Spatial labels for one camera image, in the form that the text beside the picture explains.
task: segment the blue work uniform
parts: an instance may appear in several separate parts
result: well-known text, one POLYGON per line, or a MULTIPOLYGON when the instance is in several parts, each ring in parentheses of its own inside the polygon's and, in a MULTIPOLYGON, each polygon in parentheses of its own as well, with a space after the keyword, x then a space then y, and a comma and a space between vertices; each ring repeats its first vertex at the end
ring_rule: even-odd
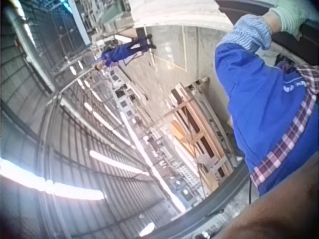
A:
MULTIPOLYGON (((246 15, 216 48, 218 79, 229 97, 238 147, 252 173, 276 146, 297 115, 306 95, 306 84, 296 71, 272 67, 256 55, 269 49, 271 29, 262 17, 246 15)), ((299 169, 318 150, 318 106, 304 133, 282 165, 263 182, 260 195, 299 169)))
POLYGON ((117 46, 111 51, 104 51, 101 55, 101 59, 105 61, 107 67, 111 66, 112 63, 124 60, 139 51, 147 51, 150 45, 141 45, 137 48, 132 48, 136 44, 141 44, 146 41, 146 37, 140 37, 132 42, 125 43, 123 45, 117 46))

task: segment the plaid collar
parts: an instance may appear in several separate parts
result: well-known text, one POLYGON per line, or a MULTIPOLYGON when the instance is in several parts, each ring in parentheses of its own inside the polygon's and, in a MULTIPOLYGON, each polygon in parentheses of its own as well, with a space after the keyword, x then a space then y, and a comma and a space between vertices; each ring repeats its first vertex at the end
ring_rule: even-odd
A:
POLYGON ((251 174, 254 184, 259 187, 293 150, 300 135, 304 132, 309 116, 312 114, 317 94, 319 94, 319 66, 298 65, 296 70, 304 77, 307 91, 299 111, 289 130, 283 135, 276 147, 256 166, 251 174))

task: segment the person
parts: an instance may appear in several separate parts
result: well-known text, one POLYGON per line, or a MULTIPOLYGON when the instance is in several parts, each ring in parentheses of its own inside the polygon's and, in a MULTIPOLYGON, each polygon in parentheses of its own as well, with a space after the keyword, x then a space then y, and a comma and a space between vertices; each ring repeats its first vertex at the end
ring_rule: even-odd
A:
POLYGON ((142 43, 147 43, 147 39, 151 39, 152 35, 149 34, 145 37, 140 37, 132 42, 125 43, 123 45, 117 46, 115 49, 107 48, 102 52, 101 60, 94 66, 97 71, 100 71, 104 65, 107 67, 116 66, 120 60, 124 60, 129 56, 132 56, 138 52, 146 52, 150 48, 156 49, 156 47, 152 44, 142 45, 142 43), (133 48, 136 44, 140 44, 139 47, 133 48))
POLYGON ((238 147, 262 196, 299 169, 318 150, 319 67, 268 66, 256 54, 271 36, 299 28, 318 12, 308 0, 279 0, 263 16, 244 15, 217 45, 217 77, 229 97, 238 147))
POLYGON ((214 239, 318 239, 319 154, 257 199, 214 239))

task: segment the glove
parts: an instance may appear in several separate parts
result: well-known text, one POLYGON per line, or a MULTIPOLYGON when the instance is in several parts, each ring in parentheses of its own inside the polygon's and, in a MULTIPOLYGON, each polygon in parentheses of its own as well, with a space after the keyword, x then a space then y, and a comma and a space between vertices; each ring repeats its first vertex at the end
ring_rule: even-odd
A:
POLYGON ((270 11, 275 12, 282 23, 282 31, 300 39, 300 26, 308 19, 318 20, 319 14, 309 0, 277 0, 275 7, 270 11))

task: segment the metal rail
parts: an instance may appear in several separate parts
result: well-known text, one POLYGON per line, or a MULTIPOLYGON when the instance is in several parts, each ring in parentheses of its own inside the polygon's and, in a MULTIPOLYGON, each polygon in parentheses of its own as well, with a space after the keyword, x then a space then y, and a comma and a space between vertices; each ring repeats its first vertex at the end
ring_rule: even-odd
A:
MULTIPOLYGON (((36 49, 34 48, 34 45, 32 44, 29 36, 27 35, 25 28, 23 27, 23 22, 21 17, 17 14, 15 9, 12 6, 6 6, 5 7, 5 14, 7 18, 12 23, 12 26, 14 30, 16 31, 16 34, 26 52, 26 54, 30 57, 31 62, 39 75, 42 77, 42 79, 45 81, 45 83, 48 85, 50 90, 52 92, 55 92, 58 89, 57 83, 53 80, 51 74, 47 71, 45 66, 42 64, 39 56, 37 55, 36 49)), ((70 84, 67 86, 69 87, 71 84, 73 84, 76 80, 73 80, 70 84)), ((141 163, 138 159, 132 157, 130 154, 128 154, 126 151, 124 151, 122 148, 119 148, 113 141, 111 141, 108 137, 106 137, 100 130, 98 130, 93 123, 91 123, 82 113, 80 113, 74 105, 74 103, 67 97, 63 96, 61 103, 64 104, 64 106, 71 111, 71 113, 79 119, 88 129, 90 129, 92 132, 94 132, 98 137, 100 137, 102 140, 104 140, 107 144, 110 145, 114 150, 116 150, 118 153, 122 154, 128 159, 132 159, 136 163, 147 167, 145 164, 141 163)))

